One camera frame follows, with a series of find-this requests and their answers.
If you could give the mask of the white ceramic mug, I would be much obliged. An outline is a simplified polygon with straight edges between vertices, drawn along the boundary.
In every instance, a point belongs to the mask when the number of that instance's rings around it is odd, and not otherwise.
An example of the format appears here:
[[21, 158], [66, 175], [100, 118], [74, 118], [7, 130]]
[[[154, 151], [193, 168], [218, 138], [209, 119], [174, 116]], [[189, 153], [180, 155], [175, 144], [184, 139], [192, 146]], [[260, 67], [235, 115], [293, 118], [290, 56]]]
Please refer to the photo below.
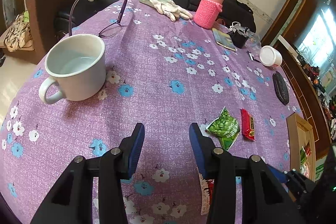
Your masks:
[[88, 99], [105, 83], [105, 43], [91, 34], [69, 36], [47, 53], [45, 70], [49, 77], [39, 88], [44, 103]]

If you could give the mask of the white cloth gloves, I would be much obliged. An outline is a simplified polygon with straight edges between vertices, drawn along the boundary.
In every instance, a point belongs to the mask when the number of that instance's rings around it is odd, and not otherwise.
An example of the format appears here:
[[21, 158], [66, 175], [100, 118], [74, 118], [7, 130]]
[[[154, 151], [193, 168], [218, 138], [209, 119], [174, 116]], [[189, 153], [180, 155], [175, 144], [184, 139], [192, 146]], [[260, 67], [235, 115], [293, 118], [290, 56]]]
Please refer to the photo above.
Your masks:
[[159, 14], [167, 16], [172, 22], [179, 18], [193, 19], [191, 12], [177, 5], [173, 0], [139, 0], [139, 2], [156, 9]]

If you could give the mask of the white red candy packet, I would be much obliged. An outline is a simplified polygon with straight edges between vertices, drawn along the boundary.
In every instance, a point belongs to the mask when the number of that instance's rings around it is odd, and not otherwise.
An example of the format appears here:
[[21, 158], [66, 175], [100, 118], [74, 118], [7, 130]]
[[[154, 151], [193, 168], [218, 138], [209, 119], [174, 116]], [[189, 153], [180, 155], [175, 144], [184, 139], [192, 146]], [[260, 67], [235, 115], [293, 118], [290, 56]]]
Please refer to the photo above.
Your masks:
[[203, 178], [202, 174], [199, 173], [199, 182], [202, 194], [201, 215], [206, 215], [209, 213], [210, 206], [212, 204], [214, 180], [206, 180]]

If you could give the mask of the small black container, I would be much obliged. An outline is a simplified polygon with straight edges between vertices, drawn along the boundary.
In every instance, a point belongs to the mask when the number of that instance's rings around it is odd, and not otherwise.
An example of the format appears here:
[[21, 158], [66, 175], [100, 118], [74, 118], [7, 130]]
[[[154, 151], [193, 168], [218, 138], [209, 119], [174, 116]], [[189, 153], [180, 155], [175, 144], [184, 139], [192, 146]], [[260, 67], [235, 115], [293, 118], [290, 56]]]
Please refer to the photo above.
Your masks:
[[235, 47], [242, 49], [246, 41], [249, 39], [250, 29], [243, 27], [239, 22], [232, 22], [230, 25], [230, 36]]

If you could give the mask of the purple eyeglasses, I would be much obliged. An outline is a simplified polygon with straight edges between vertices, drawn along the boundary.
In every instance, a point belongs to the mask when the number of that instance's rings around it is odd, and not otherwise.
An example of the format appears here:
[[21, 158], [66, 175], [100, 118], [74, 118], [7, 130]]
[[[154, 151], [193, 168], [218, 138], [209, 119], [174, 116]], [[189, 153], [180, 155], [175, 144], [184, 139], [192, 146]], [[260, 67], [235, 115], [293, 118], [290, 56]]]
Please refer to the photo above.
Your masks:
[[[70, 9], [69, 20], [68, 20], [68, 36], [69, 37], [73, 35], [72, 16], [80, 1], [81, 0], [75, 0]], [[122, 4], [121, 5], [118, 4], [116, 5], [116, 7], [111, 6], [111, 3], [106, 7], [102, 7], [102, 5], [99, 6], [100, 9], [96, 10], [96, 14], [104, 11], [104, 12], [112, 12], [112, 16], [113, 16], [112, 20], [109, 21], [109, 24], [106, 25], [97, 34], [99, 38], [102, 38], [102, 39], [112, 38], [116, 36], [122, 30], [121, 20], [122, 20], [123, 14], [126, 9], [127, 1], [128, 0], [123, 0]]]

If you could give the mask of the white plastic jar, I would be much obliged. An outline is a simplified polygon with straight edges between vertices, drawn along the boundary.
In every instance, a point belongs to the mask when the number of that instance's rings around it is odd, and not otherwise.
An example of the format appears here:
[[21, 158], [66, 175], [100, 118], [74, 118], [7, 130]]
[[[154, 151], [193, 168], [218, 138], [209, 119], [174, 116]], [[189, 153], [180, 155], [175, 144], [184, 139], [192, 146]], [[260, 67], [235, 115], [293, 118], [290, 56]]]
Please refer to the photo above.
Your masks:
[[259, 57], [261, 63], [266, 67], [277, 68], [282, 64], [281, 53], [271, 46], [263, 46], [260, 50]]

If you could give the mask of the clear glass cup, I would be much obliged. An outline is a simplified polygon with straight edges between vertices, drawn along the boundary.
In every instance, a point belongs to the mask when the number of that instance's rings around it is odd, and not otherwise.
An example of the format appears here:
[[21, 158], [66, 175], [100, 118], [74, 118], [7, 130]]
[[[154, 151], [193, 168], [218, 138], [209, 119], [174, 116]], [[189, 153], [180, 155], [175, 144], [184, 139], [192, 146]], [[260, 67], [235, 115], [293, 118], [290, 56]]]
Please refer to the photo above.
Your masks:
[[248, 32], [248, 42], [247, 44], [257, 53], [260, 53], [261, 50], [261, 41], [258, 34], [254, 32]]

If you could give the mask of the pink knit-sleeved bottle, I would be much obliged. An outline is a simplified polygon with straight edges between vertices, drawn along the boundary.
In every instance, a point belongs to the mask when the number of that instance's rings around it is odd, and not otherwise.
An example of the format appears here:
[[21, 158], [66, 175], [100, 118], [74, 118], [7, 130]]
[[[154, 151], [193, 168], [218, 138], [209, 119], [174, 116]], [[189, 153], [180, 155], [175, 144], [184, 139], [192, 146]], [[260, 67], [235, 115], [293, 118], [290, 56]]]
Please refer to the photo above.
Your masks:
[[222, 12], [224, 0], [201, 0], [193, 21], [200, 27], [211, 29]]

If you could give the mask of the small booklet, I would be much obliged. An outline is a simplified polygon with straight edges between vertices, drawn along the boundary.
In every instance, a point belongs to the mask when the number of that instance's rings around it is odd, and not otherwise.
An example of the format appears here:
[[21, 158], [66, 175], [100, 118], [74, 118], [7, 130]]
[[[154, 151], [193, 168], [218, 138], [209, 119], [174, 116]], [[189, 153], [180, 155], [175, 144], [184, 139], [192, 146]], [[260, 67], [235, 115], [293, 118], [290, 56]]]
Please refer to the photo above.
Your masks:
[[221, 32], [216, 28], [212, 28], [212, 32], [217, 45], [233, 52], [237, 51], [237, 48], [234, 46], [231, 37], [228, 34]]

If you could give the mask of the purple floral tablecloth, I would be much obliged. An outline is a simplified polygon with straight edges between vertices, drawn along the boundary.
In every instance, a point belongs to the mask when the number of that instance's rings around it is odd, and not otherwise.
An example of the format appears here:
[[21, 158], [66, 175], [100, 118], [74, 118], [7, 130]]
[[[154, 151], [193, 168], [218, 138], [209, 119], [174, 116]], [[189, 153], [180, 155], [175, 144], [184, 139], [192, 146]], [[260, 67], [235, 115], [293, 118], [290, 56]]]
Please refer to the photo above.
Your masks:
[[38, 94], [45, 65], [1, 67], [1, 194], [22, 223], [77, 155], [103, 155], [145, 126], [135, 174], [122, 182], [130, 223], [205, 223], [189, 126], [205, 130], [223, 109], [255, 120], [256, 139], [241, 135], [230, 148], [259, 155], [279, 170], [290, 167], [286, 118], [299, 113], [294, 95], [283, 105], [273, 71], [247, 50], [216, 45], [211, 31], [191, 21], [171, 22], [128, 0], [122, 30], [105, 41], [107, 78], [93, 97], [44, 104]]

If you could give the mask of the brown cardboard box tray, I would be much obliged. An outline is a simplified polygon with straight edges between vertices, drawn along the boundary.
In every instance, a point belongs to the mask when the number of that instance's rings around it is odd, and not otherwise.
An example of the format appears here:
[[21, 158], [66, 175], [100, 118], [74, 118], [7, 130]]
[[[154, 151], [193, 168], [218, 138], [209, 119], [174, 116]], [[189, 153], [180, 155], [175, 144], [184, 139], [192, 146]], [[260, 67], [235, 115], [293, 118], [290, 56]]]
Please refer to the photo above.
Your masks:
[[286, 118], [289, 137], [290, 168], [315, 181], [315, 143], [313, 128], [297, 113]]

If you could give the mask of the black glasses case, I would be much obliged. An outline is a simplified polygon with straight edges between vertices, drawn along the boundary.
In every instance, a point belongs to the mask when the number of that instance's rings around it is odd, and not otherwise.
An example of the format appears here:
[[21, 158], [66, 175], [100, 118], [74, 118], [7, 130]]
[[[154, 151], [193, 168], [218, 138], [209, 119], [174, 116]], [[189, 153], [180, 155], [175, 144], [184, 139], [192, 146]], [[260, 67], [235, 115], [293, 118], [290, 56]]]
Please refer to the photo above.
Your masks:
[[284, 78], [279, 72], [275, 72], [272, 79], [277, 98], [283, 105], [287, 105], [289, 103], [289, 92]]

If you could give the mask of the small red candy bar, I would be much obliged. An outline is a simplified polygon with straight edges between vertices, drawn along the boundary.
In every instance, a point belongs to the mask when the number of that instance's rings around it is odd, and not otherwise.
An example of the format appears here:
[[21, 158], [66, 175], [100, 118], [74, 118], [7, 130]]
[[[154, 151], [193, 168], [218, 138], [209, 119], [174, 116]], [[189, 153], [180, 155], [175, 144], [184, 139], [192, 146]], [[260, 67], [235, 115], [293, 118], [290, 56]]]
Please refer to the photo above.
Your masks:
[[245, 109], [241, 109], [242, 135], [250, 141], [255, 141], [255, 127], [253, 116]]

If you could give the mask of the wooden brick-pattern counter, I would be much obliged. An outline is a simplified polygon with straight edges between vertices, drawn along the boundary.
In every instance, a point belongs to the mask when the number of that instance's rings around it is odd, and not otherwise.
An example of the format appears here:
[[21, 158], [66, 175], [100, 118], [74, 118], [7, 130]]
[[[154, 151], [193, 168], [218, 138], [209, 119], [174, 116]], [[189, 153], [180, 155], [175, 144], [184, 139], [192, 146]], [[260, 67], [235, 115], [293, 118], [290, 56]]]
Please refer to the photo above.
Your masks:
[[286, 0], [261, 43], [281, 53], [322, 159], [335, 141], [335, 0]]

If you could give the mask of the green pea snack packet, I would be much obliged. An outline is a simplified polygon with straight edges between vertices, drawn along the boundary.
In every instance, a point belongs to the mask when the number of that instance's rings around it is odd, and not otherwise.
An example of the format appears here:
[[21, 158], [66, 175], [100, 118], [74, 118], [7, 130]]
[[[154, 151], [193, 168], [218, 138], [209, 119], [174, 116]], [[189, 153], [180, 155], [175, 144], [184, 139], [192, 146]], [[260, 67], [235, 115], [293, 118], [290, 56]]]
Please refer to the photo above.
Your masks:
[[237, 119], [232, 117], [224, 107], [217, 119], [213, 120], [206, 130], [219, 139], [222, 149], [228, 151], [238, 137], [240, 126]]

